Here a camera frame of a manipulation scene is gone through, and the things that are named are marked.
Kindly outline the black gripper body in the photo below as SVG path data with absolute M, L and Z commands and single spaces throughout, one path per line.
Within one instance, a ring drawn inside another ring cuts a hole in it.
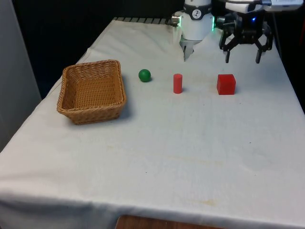
M 216 27 L 229 36 L 242 32 L 262 35 L 265 30 L 269 29 L 262 11 L 252 13 L 230 12 L 224 16 L 218 16 L 216 17 Z

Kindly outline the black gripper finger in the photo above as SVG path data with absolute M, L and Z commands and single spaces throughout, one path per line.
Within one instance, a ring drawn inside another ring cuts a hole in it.
M 266 42 L 264 45 L 262 45 L 259 42 L 259 39 L 262 35 L 264 35 L 266 37 Z M 274 38 L 274 34 L 268 24 L 263 24 L 262 28 L 256 32 L 256 34 L 253 38 L 254 44 L 258 48 L 256 59 L 255 59 L 256 63 L 260 63 L 262 53 L 264 53 L 266 51 L 270 51 L 272 49 L 273 38 Z
M 223 32 L 219 42 L 219 48 L 225 53 L 225 62 L 229 63 L 230 51 L 240 43 L 242 29 L 237 27 L 223 27 Z M 226 43 L 227 38 L 234 37 Z

